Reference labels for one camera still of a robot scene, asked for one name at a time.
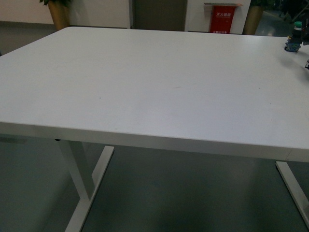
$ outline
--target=red sign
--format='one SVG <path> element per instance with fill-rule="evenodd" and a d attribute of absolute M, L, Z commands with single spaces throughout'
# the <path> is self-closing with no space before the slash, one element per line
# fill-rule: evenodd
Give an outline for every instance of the red sign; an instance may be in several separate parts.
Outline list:
<path fill-rule="evenodd" d="M 229 34 L 236 6 L 213 6 L 211 33 Z"/>

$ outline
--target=dark door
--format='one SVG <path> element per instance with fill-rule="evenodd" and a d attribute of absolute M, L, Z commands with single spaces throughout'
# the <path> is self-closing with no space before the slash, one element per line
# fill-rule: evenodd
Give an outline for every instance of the dark door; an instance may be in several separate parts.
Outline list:
<path fill-rule="evenodd" d="M 134 28 L 184 31 L 187 0 L 134 0 Z"/>

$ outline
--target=table top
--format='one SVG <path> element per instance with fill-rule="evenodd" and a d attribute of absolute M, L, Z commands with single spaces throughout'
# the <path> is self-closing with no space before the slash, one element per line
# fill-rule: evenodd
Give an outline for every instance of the table top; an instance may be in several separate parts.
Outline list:
<path fill-rule="evenodd" d="M 0 57 L 0 133 L 286 159 L 309 150 L 309 46 L 285 42 L 67 28 Z"/>

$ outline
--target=floor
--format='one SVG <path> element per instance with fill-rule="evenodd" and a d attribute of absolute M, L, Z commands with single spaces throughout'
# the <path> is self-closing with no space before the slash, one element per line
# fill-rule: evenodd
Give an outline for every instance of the floor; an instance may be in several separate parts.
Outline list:
<path fill-rule="evenodd" d="M 264 12 L 256 35 L 283 36 L 293 25 Z M 52 25 L 0 23 L 4 55 L 55 32 Z M 94 166 L 97 156 L 88 156 Z M 309 165 L 289 163 L 306 194 Z M 59 202 L 74 208 L 68 186 Z M 70 212 L 58 205 L 45 227 L 62 231 Z M 308 231 L 275 160 L 118 146 L 89 212 L 88 231 Z"/>
<path fill-rule="evenodd" d="M 264 11 L 255 35 L 277 37 L 290 35 L 294 25 L 289 19 L 284 21 L 283 16 L 279 17 L 279 14 L 279 11 Z"/>

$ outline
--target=green leaves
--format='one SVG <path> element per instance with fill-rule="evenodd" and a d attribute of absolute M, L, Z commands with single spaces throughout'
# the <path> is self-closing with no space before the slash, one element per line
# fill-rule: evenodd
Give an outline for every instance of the green leaves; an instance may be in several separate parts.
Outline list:
<path fill-rule="evenodd" d="M 44 6 L 46 6 L 49 2 L 49 0 L 40 0 L 40 2 L 44 1 Z M 70 3 L 72 2 L 72 0 L 57 0 L 59 2 L 61 2 L 62 5 L 64 5 L 65 7 L 69 7 Z"/>

